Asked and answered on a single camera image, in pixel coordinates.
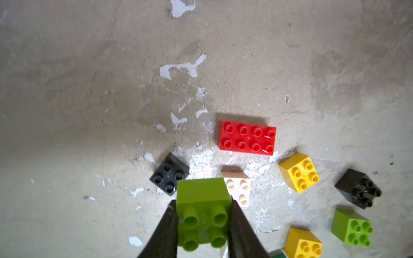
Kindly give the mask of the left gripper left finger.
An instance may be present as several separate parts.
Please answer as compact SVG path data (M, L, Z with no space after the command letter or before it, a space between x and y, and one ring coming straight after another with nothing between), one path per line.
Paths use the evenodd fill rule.
M176 200L172 200L138 258L176 258L177 244Z

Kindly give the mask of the black 2x2 lego brick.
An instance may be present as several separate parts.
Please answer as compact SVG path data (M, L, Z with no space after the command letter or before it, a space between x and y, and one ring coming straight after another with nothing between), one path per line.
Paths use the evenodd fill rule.
M366 209L373 206L373 200L380 197L382 191L365 174L348 169L335 184L335 188L352 204Z

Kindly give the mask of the dark green 2x4 lego brick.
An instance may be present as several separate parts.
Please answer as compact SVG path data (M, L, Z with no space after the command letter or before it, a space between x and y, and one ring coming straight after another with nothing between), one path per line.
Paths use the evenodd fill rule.
M283 249L277 249L269 253L270 258L287 258Z

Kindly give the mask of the lime lego brick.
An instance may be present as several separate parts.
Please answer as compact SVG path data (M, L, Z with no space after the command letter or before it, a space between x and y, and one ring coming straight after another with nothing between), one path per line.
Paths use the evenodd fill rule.
M346 245L370 247L374 227L370 220L351 210L336 210L331 232Z
M232 197L223 178L181 180L177 183L178 245L187 252L199 245L225 245Z

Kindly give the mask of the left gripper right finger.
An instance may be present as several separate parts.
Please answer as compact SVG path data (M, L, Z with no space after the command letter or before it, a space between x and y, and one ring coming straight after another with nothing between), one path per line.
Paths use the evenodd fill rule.
M229 258L270 258L237 201L232 200L228 230Z

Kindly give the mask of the black lego plate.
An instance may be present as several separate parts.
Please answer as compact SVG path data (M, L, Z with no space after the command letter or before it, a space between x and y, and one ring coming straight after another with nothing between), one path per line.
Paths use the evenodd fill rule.
M177 190L178 181L185 180L189 172L190 168L188 165L178 159L173 153L169 153L149 180L164 193L172 196Z

